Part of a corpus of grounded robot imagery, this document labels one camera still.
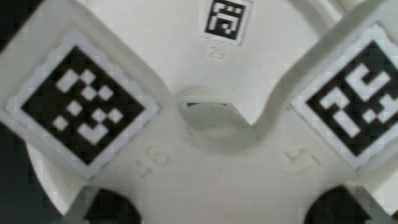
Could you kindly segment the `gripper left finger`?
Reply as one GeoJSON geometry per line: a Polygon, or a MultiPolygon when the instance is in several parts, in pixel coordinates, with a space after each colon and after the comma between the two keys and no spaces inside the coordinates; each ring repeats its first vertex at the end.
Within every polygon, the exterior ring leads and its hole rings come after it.
{"type": "Polygon", "coordinates": [[[60,224],[141,224],[141,216],[118,193],[95,186],[84,186],[60,224]]]}

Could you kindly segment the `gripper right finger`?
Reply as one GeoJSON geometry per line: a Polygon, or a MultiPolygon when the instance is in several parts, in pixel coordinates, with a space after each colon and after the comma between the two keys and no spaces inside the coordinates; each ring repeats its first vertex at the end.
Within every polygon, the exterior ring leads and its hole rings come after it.
{"type": "Polygon", "coordinates": [[[301,224],[390,224],[390,216],[358,185],[339,185],[315,198],[301,224]]]}

